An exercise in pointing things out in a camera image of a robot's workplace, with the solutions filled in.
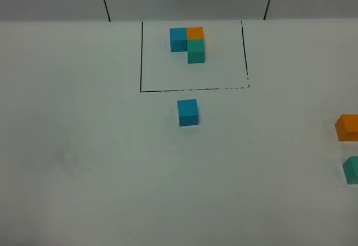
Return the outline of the green template cube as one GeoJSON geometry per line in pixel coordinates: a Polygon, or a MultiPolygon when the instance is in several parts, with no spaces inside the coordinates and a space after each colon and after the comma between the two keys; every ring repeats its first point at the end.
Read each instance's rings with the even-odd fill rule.
{"type": "Polygon", "coordinates": [[[204,39],[192,39],[187,41],[187,63],[196,64],[205,62],[204,39]]]}

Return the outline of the blue template cube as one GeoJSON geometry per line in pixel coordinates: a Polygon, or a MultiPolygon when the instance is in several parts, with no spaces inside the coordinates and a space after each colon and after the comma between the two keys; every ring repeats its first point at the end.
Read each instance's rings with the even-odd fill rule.
{"type": "Polygon", "coordinates": [[[171,52],[187,51],[187,29],[185,27],[170,28],[169,38],[171,52]]]}

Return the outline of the orange template cube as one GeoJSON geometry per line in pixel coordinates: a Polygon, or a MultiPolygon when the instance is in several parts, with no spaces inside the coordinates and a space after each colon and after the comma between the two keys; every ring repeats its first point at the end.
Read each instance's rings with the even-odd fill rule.
{"type": "Polygon", "coordinates": [[[188,40],[204,39],[203,27],[187,27],[186,34],[188,40]]]}

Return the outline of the loose orange cube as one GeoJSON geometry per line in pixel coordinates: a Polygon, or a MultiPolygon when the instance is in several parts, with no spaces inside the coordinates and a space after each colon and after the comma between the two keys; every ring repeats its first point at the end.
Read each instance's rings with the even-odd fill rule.
{"type": "Polygon", "coordinates": [[[358,141],[358,114],[342,114],[335,129],[339,141],[358,141]]]}

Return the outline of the loose green cube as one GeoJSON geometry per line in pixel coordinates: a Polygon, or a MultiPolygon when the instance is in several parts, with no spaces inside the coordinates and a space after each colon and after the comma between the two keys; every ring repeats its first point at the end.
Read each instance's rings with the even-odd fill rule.
{"type": "Polygon", "coordinates": [[[349,157],[342,165],[348,185],[358,184],[358,156],[349,157]]]}

